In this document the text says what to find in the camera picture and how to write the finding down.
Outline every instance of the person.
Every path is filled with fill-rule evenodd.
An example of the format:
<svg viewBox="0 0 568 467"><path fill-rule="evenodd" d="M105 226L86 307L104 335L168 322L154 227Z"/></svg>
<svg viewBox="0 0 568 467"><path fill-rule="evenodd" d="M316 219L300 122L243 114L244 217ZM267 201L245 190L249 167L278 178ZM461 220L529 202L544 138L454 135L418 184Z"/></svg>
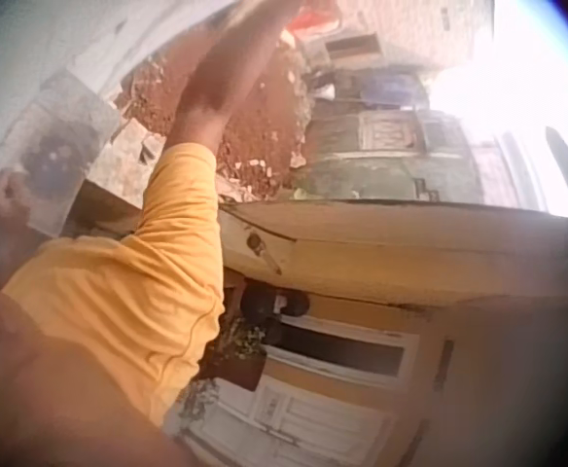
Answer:
<svg viewBox="0 0 568 467"><path fill-rule="evenodd" d="M264 0L198 66L134 234L47 242L2 288L0 462L195 463L159 427L224 310L214 154L301 7ZM10 232L26 222L23 197L22 175L2 172Z"/></svg>

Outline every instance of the hand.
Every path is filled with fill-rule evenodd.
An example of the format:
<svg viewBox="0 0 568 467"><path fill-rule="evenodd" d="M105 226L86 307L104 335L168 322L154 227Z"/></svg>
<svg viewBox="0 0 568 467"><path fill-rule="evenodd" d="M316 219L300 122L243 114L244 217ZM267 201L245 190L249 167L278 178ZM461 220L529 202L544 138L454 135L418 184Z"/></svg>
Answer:
<svg viewBox="0 0 568 467"><path fill-rule="evenodd" d="M0 171L0 229L25 226L31 211L26 174L10 168Z"/></svg>

